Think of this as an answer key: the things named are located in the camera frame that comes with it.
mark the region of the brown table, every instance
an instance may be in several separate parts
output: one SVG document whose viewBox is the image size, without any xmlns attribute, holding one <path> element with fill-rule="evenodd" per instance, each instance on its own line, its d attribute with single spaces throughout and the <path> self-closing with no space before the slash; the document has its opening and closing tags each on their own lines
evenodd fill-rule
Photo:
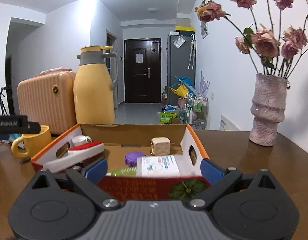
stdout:
<svg viewBox="0 0 308 240">
<path fill-rule="evenodd" d="M 222 167 L 234 166 L 244 173 L 268 168 L 296 203 L 300 212 L 299 227 L 293 240 L 308 240 L 308 154 L 278 134 L 274 147 L 250 142 L 249 132 L 197 132 L 210 158 Z M 19 165 L 10 147 L 0 146 L 0 240 L 12 236 L 7 214 L 19 193 L 33 177 L 29 163 Z"/>
</svg>

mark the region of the yellow watering can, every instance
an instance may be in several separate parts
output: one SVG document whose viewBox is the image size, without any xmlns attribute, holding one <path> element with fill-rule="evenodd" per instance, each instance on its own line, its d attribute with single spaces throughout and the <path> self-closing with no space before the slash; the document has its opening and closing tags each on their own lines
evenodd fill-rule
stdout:
<svg viewBox="0 0 308 240">
<path fill-rule="evenodd" d="M 185 85 L 177 84 L 179 87 L 175 90 L 174 88 L 169 88 L 172 92 L 174 92 L 178 97 L 185 98 L 189 91 L 187 90 Z"/>
</svg>

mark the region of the round ceiling lamp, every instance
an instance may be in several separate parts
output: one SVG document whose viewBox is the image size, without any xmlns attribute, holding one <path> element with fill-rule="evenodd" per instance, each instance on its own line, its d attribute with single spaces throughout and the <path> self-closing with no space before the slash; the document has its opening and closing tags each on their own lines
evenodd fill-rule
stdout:
<svg viewBox="0 0 308 240">
<path fill-rule="evenodd" d="M 157 12 L 158 12 L 158 9 L 157 9 L 157 8 L 149 8 L 149 9 L 147 9 L 147 11 L 148 11 L 149 13 L 157 13 Z"/>
</svg>

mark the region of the refrigerator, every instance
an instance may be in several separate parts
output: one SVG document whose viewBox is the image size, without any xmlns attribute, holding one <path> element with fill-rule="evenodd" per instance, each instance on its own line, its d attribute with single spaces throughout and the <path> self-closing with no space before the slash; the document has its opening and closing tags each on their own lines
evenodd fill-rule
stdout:
<svg viewBox="0 0 308 240">
<path fill-rule="evenodd" d="M 175 76 L 189 78 L 195 86 L 196 62 L 192 68 L 193 56 L 189 68 L 192 37 L 185 36 L 186 42 L 177 48 L 173 42 L 178 36 L 169 35 L 167 44 L 167 87 L 176 84 Z M 167 103 L 178 106 L 177 96 L 169 89 L 167 92 Z"/>
</svg>

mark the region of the white cup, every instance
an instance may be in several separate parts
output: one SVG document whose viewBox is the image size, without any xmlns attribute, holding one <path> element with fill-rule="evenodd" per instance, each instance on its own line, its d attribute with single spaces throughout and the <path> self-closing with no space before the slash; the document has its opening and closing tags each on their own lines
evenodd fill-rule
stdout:
<svg viewBox="0 0 308 240">
<path fill-rule="evenodd" d="M 80 146 L 86 143 L 91 143 L 92 139 L 89 136 L 79 135 L 72 139 L 74 146 Z"/>
</svg>

